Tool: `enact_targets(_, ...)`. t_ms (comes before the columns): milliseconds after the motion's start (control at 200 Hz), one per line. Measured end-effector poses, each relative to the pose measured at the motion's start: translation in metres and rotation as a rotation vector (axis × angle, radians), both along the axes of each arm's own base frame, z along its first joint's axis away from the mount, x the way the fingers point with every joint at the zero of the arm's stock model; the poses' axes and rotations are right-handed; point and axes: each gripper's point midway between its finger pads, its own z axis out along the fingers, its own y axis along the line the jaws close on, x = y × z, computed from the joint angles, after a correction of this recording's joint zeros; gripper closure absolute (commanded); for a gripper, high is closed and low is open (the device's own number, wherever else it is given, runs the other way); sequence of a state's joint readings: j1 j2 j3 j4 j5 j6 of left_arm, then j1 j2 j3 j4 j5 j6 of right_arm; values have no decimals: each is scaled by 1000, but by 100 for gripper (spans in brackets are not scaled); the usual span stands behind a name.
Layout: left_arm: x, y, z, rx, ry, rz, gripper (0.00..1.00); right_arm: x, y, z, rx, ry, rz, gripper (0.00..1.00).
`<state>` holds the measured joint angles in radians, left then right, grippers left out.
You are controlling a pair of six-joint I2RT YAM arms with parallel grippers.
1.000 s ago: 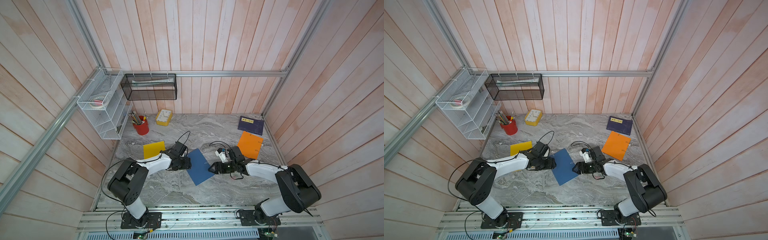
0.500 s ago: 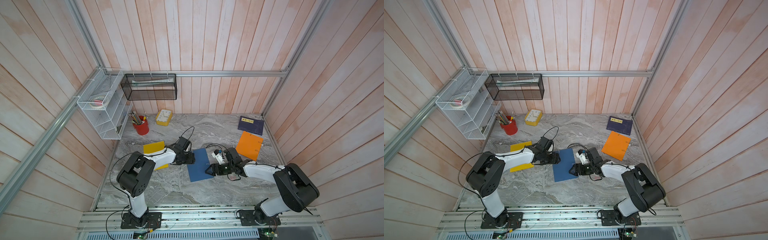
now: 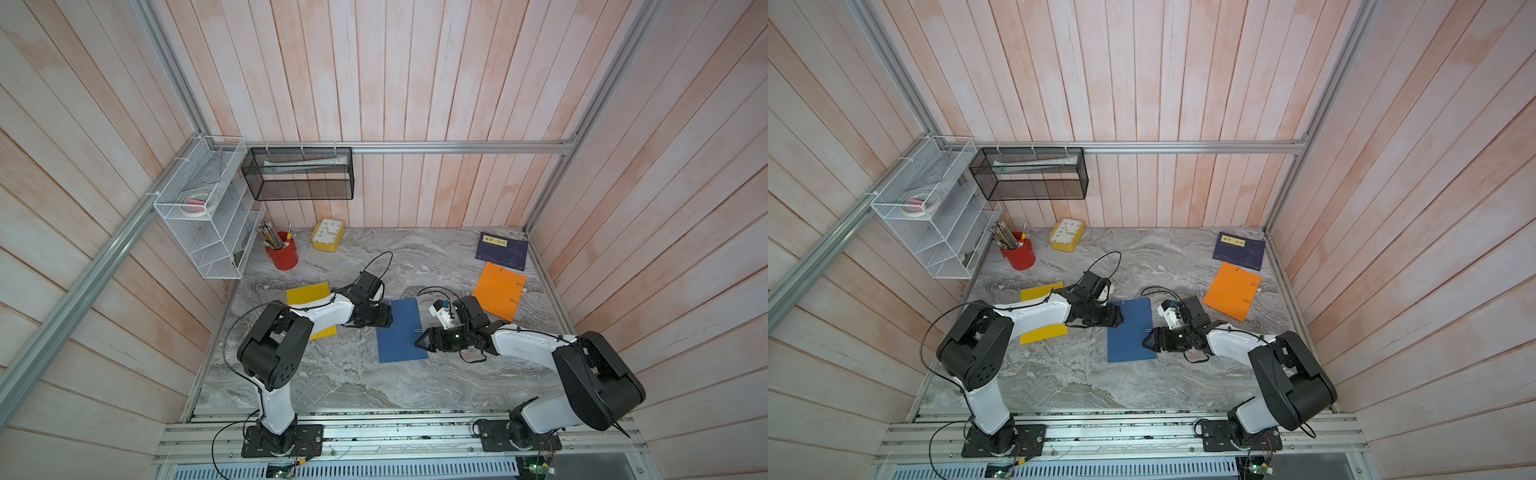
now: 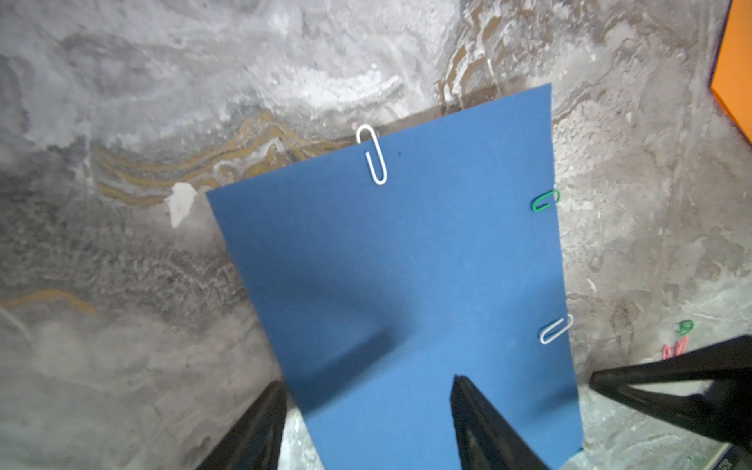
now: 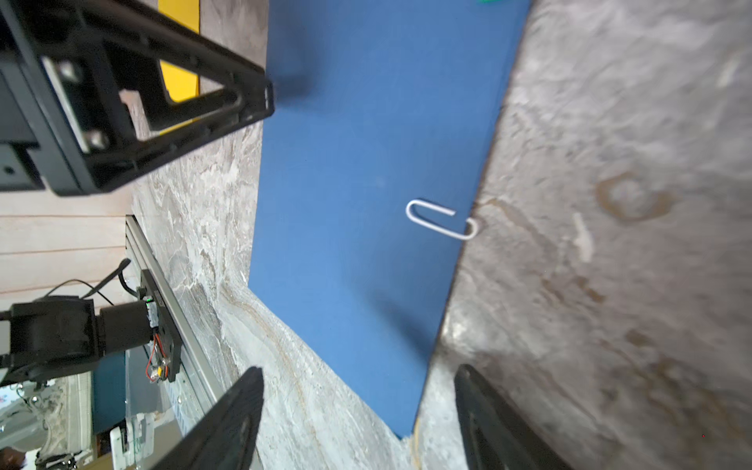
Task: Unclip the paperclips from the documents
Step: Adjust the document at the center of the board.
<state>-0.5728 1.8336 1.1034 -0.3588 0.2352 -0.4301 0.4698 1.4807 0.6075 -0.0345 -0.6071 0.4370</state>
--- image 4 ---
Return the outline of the blue paper document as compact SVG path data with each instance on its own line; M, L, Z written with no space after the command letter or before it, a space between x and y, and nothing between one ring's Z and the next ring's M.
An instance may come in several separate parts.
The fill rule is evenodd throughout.
M551 468L584 431L552 190L551 88L533 88L208 193L328 469L456 469L454 376Z

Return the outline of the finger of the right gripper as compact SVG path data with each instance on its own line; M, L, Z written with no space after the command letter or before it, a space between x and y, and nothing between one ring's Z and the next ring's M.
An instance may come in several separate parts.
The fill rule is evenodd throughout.
M749 335L661 362L599 370L589 387L694 434L751 448Z

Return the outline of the white paperclip side edge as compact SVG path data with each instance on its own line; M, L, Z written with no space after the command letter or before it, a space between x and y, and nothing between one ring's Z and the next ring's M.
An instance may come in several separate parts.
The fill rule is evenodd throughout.
M552 343L553 341L567 333L573 326L574 321L575 318L573 317L573 315L571 315L571 313L568 313L566 317L562 317L550 323L539 332L540 343L544 346Z

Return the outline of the green paperclip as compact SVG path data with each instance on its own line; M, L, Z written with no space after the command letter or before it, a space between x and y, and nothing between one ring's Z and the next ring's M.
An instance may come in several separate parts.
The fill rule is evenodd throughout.
M682 320L679 323L679 335L681 337L687 337L695 329L695 323L691 319Z
M554 207L560 200L560 191L558 189L552 189L538 197L531 202L531 210L534 213L540 213L550 207Z

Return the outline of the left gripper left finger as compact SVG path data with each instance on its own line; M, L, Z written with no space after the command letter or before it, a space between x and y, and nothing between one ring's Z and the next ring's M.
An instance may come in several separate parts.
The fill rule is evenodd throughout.
M273 381L197 469L277 469L286 415L286 388Z

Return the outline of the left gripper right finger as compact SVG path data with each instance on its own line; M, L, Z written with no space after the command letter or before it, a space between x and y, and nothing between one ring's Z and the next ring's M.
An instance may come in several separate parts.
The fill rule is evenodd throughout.
M468 377L454 376L450 407L462 469L548 469Z

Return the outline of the white paperclip top edge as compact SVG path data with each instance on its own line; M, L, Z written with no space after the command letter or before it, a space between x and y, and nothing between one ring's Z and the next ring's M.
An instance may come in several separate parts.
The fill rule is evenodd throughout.
M371 147L364 151L371 179L376 185L383 186L388 181L388 168L376 131L367 123L360 125L356 129L356 143L364 143L364 136L368 137L371 142Z

